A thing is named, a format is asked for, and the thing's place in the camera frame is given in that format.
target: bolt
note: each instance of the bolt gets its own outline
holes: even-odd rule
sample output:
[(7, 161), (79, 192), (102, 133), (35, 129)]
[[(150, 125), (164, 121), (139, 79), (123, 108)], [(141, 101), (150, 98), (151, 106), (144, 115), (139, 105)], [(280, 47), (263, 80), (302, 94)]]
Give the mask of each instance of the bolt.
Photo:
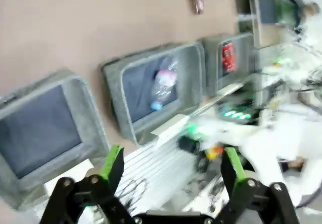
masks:
[(281, 191), (282, 190), (282, 188), (281, 188), (281, 186), (279, 184), (274, 184), (274, 188), (276, 190), (278, 190), (278, 191)]
[(212, 219), (207, 218), (207, 219), (205, 220), (205, 224), (212, 224)]
[(142, 224), (142, 219), (141, 218), (135, 217), (134, 221), (135, 221), (136, 224)]
[(254, 187), (254, 186), (255, 186), (255, 182), (254, 182), (254, 180), (248, 180), (248, 181), (247, 181), (247, 184), (248, 184), (249, 186), (251, 186), (251, 187)]
[(98, 178), (95, 176), (95, 177), (92, 177), (92, 184), (95, 184), (98, 182)]
[(65, 180), (65, 182), (64, 182), (64, 186), (65, 187), (67, 187), (70, 184), (71, 184), (71, 181), (69, 179)]

